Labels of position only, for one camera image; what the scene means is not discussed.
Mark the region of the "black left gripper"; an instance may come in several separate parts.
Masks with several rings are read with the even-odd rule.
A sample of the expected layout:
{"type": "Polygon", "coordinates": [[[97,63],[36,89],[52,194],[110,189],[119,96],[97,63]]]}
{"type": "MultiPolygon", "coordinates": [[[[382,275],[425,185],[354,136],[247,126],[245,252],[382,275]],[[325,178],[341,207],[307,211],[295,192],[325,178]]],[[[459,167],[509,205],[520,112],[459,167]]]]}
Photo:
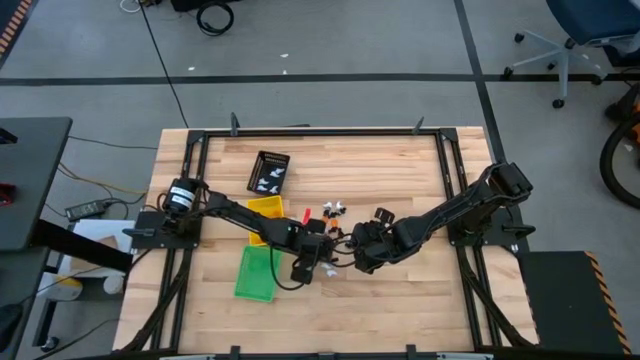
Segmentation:
{"type": "Polygon", "coordinates": [[[324,234],[326,226],[324,220],[313,218],[307,221],[305,228],[290,226],[286,252],[299,257],[292,263],[292,281],[309,285],[313,279],[315,262],[332,261],[334,243],[324,234]]]}

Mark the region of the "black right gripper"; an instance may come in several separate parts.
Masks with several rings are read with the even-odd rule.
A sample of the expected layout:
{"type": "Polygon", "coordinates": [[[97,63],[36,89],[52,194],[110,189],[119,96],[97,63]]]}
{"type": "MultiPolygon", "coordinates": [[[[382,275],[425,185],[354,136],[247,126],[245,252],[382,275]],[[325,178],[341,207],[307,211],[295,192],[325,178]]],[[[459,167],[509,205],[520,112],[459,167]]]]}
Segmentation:
{"type": "Polygon", "coordinates": [[[400,255],[393,233],[395,226],[385,225],[394,222],[395,214],[378,207],[374,218],[379,222],[356,223],[351,233],[351,240],[355,243],[356,269],[366,274],[372,274],[381,267],[381,262],[373,258],[396,258],[400,255]]]}

